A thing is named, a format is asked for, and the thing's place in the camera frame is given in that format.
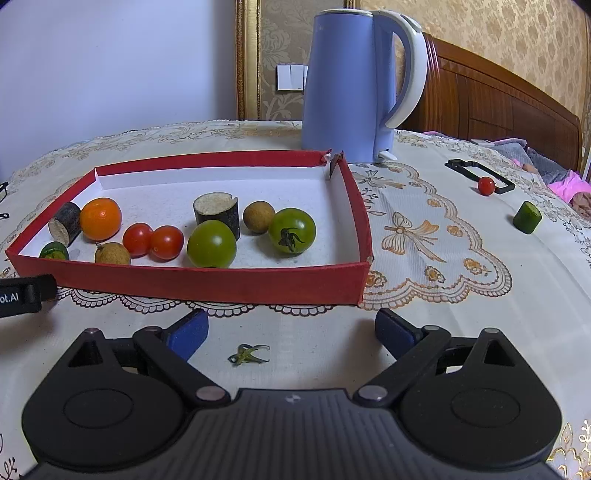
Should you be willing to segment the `pink bedding pile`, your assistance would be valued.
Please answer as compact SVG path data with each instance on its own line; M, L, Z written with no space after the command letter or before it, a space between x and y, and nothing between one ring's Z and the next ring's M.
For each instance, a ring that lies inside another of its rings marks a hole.
M590 220L590 184L577 172L566 169L554 160L541 155L530 147L525 139L505 138L494 141L472 139L471 142L496 150L522 170L540 176L555 195L582 218Z

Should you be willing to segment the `red cherry tomato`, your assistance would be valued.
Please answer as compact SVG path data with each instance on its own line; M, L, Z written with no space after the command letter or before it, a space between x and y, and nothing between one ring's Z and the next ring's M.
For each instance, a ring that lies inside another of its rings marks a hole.
M184 245L182 232L171 225L156 228L150 238L150 255L160 261L175 259Z
M478 181L477 188L483 196L491 196L496 192L496 184L491 177L481 177Z
M131 258L140 258L150 251L153 230L146 223L134 223L124 232L122 245Z

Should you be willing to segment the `black rectangular frame right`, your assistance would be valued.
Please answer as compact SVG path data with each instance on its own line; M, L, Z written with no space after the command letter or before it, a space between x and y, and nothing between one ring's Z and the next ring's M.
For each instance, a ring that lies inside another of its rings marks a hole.
M450 159L445 166L474 182L479 182L482 178L490 178L495 183L495 193L499 195L515 189L515 184L511 180L477 161Z

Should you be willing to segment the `black eyeglasses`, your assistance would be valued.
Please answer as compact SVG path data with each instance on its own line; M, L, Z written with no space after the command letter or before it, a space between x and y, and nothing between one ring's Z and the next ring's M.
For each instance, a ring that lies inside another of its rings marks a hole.
M2 204L8 196L8 186L9 186L8 181L4 181L4 182L0 183L0 204ZM3 212L3 211L0 212L0 219L1 220L7 220L9 218L10 218L10 214L8 212Z

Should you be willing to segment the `green cucumber piece in box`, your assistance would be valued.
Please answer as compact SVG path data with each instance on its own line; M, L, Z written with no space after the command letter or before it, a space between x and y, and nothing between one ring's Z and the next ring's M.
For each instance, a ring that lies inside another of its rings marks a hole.
M39 253L39 257L42 259L68 261L69 253L67 247L63 243L52 241L43 246Z

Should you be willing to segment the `red shallow cardboard box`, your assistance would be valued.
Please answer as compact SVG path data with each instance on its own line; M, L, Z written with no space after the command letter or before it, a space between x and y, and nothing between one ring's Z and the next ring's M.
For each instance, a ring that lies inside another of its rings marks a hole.
M355 305L373 260L342 155L235 151L93 169L13 241L21 276L221 303Z

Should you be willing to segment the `yellow-brown longan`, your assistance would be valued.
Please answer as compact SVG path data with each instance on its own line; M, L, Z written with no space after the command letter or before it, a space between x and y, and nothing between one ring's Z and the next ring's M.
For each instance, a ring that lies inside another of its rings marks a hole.
M122 244L107 242L96 245L94 262L96 264L129 265L131 257Z

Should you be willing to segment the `green cucumber chunk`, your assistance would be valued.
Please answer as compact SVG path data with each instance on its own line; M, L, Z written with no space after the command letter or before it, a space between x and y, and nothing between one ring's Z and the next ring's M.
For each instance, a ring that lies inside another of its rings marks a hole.
M524 201L512 219L515 228L524 234L532 234L542 220L540 210L530 201Z

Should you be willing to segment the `white wall switch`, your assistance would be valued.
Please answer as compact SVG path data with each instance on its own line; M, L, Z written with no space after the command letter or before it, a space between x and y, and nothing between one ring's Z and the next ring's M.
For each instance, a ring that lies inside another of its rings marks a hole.
M304 92L308 65L279 64L276 66L277 92Z

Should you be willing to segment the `orange tangerine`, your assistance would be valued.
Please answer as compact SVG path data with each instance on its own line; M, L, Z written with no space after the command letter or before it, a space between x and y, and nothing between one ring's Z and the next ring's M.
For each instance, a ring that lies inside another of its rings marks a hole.
M84 236L91 241L101 242L119 231L122 213L111 198L96 198L84 205L79 220Z

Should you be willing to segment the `wooden bed headboard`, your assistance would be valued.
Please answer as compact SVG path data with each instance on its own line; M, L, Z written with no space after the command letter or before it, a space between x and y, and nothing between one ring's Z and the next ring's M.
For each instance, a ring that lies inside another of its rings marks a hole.
M428 33L424 37L426 85L403 129L463 140L521 138L567 169L584 169L574 113L504 67Z

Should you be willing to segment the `green tomato stem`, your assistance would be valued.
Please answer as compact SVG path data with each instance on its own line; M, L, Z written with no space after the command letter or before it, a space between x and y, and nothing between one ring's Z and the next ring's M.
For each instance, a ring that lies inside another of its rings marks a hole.
M264 344L239 344L236 348L236 352L228 357L228 362L235 367L241 366L242 364L267 363L269 359L263 359L256 356L256 353L259 351L270 351L270 346Z

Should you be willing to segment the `large green tomato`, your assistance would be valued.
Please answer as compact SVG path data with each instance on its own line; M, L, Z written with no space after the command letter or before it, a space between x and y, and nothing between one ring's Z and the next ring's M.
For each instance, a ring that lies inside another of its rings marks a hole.
M267 233L277 251L298 255L314 244L317 227L314 219L306 211L284 208L273 216Z

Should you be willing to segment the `small green tomato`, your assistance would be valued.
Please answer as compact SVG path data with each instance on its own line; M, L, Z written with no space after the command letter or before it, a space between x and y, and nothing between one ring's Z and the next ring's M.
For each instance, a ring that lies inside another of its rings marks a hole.
M228 268L235 254L235 236L217 220L199 224L187 242L187 256L198 268Z

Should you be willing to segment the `brown longan in box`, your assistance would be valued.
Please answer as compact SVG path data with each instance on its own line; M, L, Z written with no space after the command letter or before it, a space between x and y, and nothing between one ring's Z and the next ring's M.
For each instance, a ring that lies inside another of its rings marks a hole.
M252 202L243 210L242 220L246 228L254 234L263 234L269 230L270 223L276 214L273 206L266 201Z

